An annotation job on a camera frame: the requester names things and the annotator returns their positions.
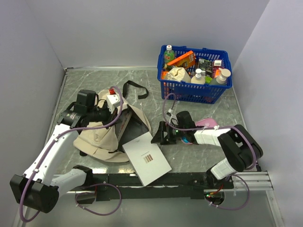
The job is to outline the grey pump bottle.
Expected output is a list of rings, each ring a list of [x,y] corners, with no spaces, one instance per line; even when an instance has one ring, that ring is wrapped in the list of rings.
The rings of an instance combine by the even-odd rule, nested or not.
[[[231,71],[229,69],[218,68],[217,72],[218,75],[210,81],[209,85],[225,86],[227,78],[232,74]]]

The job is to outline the aluminium frame rail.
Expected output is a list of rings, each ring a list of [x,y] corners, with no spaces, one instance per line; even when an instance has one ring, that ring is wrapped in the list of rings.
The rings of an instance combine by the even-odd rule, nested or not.
[[[132,189],[155,189],[155,188],[177,188],[177,187],[196,187],[213,192],[219,188],[222,190],[243,191],[250,189],[252,191],[270,191],[273,190],[269,175],[266,172],[243,172],[232,176],[228,176],[220,181],[208,179],[206,173],[166,173],[159,179],[155,180],[147,186],[143,186],[138,176],[132,174],[95,174],[88,173],[87,181],[84,182],[76,176],[78,170],[73,169],[64,175],[53,175],[44,180],[42,183],[47,185],[57,185],[59,181],[62,183],[66,191],[73,190],[77,187],[92,187],[97,183],[108,183],[118,188]]]

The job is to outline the beige canvas backpack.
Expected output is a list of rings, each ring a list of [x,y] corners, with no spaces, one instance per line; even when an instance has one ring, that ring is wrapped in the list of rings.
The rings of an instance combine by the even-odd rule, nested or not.
[[[117,140],[115,133],[116,122],[108,129],[100,128],[103,125],[102,122],[91,122],[88,126],[92,129],[82,131],[73,142],[73,146],[76,149],[85,155],[105,162],[125,163],[129,161],[127,155],[123,152],[122,145],[146,132],[152,131],[150,123],[143,111],[127,102],[126,97],[129,85],[137,88],[145,88],[131,80],[123,85],[122,95],[124,103],[122,112],[130,110],[132,111],[132,117],[120,141]]]

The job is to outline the green tea bottle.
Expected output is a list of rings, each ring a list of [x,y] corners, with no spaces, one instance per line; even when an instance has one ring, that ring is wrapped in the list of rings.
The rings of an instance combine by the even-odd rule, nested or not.
[[[165,64],[168,64],[169,62],[171,62],[174,59],[175,59],[175,53],[172,50],[172,46],[167,45],[166,50],[164,52],[164,62],[165,62]]]

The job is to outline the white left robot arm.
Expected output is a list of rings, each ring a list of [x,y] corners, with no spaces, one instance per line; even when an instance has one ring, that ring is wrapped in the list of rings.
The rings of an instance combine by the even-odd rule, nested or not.
[[[101,107],[98,106],[100,101],[103,101]],[[102,122],[97,129],[108,129],[120,117],[123,103],[123,95],[116,86],[106,91],[103,100],[92,90],[78,92],[76,101],[60,114],[52,136],[33,164],[22,175],[14,175],[10,180],[19,204],[19,216],[24,222],[29,222],[24,216],[24,207],[48,213],[68,191],[77,187],[88,190],[93,186],[93,172],[88,167],[77,165],[57,178],[54,173],[79,133],[92,131],[88,126],[91,122]]]

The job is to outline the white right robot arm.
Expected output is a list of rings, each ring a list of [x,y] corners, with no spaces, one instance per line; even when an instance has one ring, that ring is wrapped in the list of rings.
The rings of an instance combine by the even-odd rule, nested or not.
[[[234,173],[253,168],[263,156],[260,145],[242,125],[197,126],[188,111],[178,113],[170,122],[161,121],[151,143],[175,144],[178,139],[195,145],[221,147],[225,158],[206,172],[206,181],[211,188],[218,188]]]

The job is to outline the coffee cover book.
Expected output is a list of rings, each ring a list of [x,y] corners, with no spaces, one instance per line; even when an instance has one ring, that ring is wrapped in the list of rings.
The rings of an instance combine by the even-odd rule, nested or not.
[[[143,186],[147,186],[172,170],[157,144],[151,144],[147,132],[124,144],[123,150]]]

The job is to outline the dark snack packet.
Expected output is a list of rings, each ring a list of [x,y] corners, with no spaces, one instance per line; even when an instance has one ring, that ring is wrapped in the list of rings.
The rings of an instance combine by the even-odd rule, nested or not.
[[[212,77],[212,66],[212,62],[204,58],[198,58],[196,62],[196,68],[205,71],[206,76],[208,77]]]

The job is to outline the orange snack box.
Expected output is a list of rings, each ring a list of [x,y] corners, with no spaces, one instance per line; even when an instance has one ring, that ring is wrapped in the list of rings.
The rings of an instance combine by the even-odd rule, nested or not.
[[[162,68],[164,70],[171,70],[173,68],[184,68],[188,69],[194,66],[196,63],[196,56],[193,51],[189,51],[169,63],[163,64]]]

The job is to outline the beige crumpled paper bag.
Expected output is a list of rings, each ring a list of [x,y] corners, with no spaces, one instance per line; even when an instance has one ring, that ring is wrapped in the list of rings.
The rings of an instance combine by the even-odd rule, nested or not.
[[[173,68],[169,72],[167,72],[164,76],[164,80],[172,80],[177,82],[184,81],[186,83],[190,83],[191,77],[184,68],[179,67]]]

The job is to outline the pink blue pencil case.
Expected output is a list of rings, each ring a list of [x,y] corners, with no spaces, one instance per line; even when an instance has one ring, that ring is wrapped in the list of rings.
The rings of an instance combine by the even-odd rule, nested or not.
[[[217,122],[213,118],[205,118],[205,119],[199,120],[199,121],[195,122],[195,125],[196,126],[205,126],[207,128],[218,126]],[[185,137],[182,137],[181,141],[187,145],[192,144]]]

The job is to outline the cream pump bottle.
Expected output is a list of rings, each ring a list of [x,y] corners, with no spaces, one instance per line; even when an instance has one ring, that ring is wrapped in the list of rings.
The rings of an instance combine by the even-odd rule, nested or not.
[[[205,70],[196,69],[195,75],[191,78],[191,83],[204,85],[205,84]]]

